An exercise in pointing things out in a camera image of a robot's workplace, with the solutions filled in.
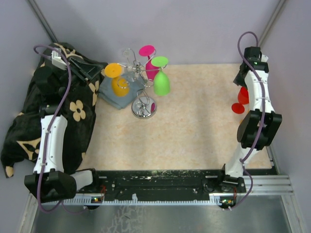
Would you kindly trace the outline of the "pink plastic wine glass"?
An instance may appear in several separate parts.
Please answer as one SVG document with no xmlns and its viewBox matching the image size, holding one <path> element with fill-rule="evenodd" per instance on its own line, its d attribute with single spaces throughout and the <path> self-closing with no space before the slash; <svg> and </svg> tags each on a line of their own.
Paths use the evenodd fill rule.
<svg viewBox="0 0 311 233">
<path fill-rule="evenodd" d="M 138 53 L 140 56 L 148 58 L 146 64 L 144 65 L 145 72 L 148 80 L 153 81 L 156 74 L 159 72 L 159 68 L 151 63 L 152 58 L 156 55 L 156 49 L 153 45 L 145 45 L 139 49 Z"/>
</svg>

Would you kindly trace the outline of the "green plastic wine glass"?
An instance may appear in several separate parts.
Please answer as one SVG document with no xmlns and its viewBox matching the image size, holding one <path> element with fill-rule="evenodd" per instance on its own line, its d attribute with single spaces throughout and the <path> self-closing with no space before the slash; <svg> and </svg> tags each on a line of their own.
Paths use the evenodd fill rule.
<svg viewBox="0 0 311 233">
<path fill-rule="evenodd" d="M 159 68 L 158 73 L 154 77 L 154 93 L 159 96 L 165 96 L 170 93 L 171 85 L 168 76 L 163 72 L 164 67 L 169 60 L 165 56 L 157 56 L 151 60 L 151 64 Z"/>
</svg>

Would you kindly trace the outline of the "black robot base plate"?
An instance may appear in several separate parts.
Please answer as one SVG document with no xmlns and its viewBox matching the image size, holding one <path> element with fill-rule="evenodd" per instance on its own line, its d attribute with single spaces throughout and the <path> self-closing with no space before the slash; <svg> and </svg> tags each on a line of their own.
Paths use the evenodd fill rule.
<svg viewBox="0 0 311 233">
<path fill-rule="evenodd" d="M 246 192 L 244 179 L 239 187 L 220 186 L 223 170 L 112 170 L 98 171 L 95 185 L 80 194 L 99 194 L 105 201 L 193 201 L 209 200 L 212 193 L 229 195 Z"/>
</svg>

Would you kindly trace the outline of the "red plastic wine glass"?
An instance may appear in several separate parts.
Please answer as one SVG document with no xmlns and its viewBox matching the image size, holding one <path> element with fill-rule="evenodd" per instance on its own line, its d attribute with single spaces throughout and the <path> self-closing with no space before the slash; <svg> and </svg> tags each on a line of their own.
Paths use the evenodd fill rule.
<svg viewBox="0 0 311 233">
<path fill-rule="evenodd" d="M 245 105 L 249 104 L 249 94 L 246 87 L 241 87 L 238 93 L 238 102 L 232 104 L 231 110 L 236 114 L 242 114 L 245 112 Z"/>
</svg>

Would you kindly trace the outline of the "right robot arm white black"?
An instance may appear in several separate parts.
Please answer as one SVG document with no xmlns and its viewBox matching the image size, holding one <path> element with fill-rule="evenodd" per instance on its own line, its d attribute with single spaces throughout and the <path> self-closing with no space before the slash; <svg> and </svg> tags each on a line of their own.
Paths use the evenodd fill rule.
<svg viewBox="0 0 311 233">
<path fill-rule="evenodd" d="M 275 112 L 269 96 L 268 58 L 259 47 L 245 48 L 243 57 L 245 60 L 234 83 L 248 91 L 249 112 L 238 127 L 237 148 L 217 180 L 217 186 L 223 192 L 241 185 L 244 166 L 271 144 L 282 122 L 282 116 Z"/>
</svg>

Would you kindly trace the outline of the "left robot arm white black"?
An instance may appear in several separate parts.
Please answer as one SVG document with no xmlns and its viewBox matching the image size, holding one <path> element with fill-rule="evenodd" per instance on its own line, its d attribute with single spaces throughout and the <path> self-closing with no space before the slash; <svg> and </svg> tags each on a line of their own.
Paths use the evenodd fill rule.
<svg viewBox="0 0 311 233">
<path fill-rule="evenodd" d="M 35 84 L 45 101 L 39 108 L 41 143 L 34 171 L 24 184 L 39 203 L 72 199 L 81 191 L 98 191 L 101 180 L 93 168 L 68 174 L 63 166 L 64 136 L 68 120 L 61 107 L 71 84 L 63 86 L 57 77 L 56 65 L 40 67 L 34 73 Z"/>
</svg>

